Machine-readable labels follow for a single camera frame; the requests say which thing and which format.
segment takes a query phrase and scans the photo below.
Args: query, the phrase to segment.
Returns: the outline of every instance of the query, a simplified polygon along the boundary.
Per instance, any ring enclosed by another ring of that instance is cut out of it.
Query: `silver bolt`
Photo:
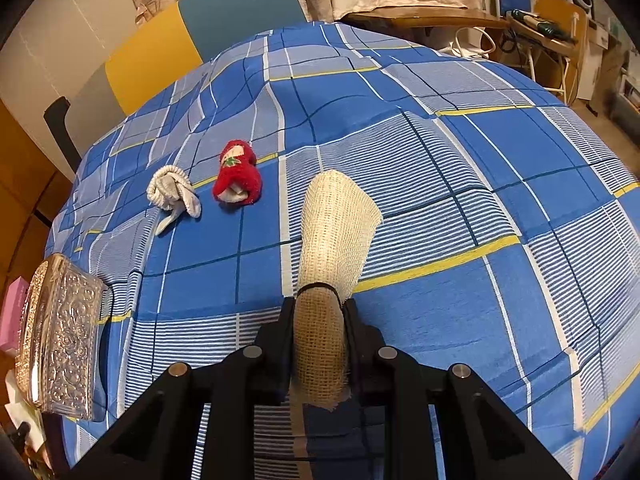
[[[249,359],[255,359],[262,355],[262,348],[256,345],[245,346],[244,350],[242,350],[242,355],[244,355],[244,357],[248,357]]]
[[[383,346],[378,350],[378,355],[383,359],[395,359],[398,356],[398,350],[392,346]]]
[[[169,374],[174,377],[180,377],[181,375],[184,375],[185,373],[187,373],[187,370],[187,365],[180,362],[174,363],[169,366]]]
[[[451,371],[456,377],[459,377],[460,379],[464,379],[465,377],[469,377],[469,375],[471,375],[471,368],[462,363],[453,365]]]

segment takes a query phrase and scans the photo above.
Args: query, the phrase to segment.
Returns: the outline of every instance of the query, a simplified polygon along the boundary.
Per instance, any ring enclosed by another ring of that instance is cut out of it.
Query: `bed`
[[[233,212],[211,195],[231,139],[252,144],[263,180]],[[187,172],[202,216],[155,237],[165,213],[145,190],[165,164]],[[638,181],[521,74],[321,22],[224,51],[83,157],[46,251],[114,303],[107,415],[63,419],[70,465],[168,365],[218,362],[276,319],[296,290],[306,186],[327,169],[384,217],[354,294],[363,320],[421,363],[468,363],[574,478],[593,478],[640,415]],[[257,479],[379,478],[380,414],[353,400],[289,399],[255,423]]]

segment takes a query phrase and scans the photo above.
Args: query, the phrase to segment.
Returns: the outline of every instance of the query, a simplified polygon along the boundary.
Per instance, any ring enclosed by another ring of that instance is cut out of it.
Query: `red sock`
[[[255,162],[255,153],[249,144],[244,140],[230,140],[220,153],[220,172],[213,185],[213,197],[238,205],[258,200],[262,179]]]

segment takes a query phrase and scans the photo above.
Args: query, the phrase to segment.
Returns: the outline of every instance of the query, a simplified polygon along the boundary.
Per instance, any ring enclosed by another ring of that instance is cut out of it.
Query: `wooden floor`
[[[634,144],[627,134],[606,118],[604,114],[598,114],[597,117],[593,115],[580,99],[576,99],[571,108],[619,156],[620,160],[640,178],[640,148]]]

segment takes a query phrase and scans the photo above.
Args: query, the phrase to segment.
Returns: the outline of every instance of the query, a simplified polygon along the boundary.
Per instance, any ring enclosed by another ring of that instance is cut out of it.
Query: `beige mesh fabric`
[[[382,221],[373,200],[339,171],[318,174],[302,206],[298,288],[323,282],[351,296]],[[340,304],[326,288],[299,295],[293,321],[295,385],[304,402],[332,409],[344,397],[346,346]]]

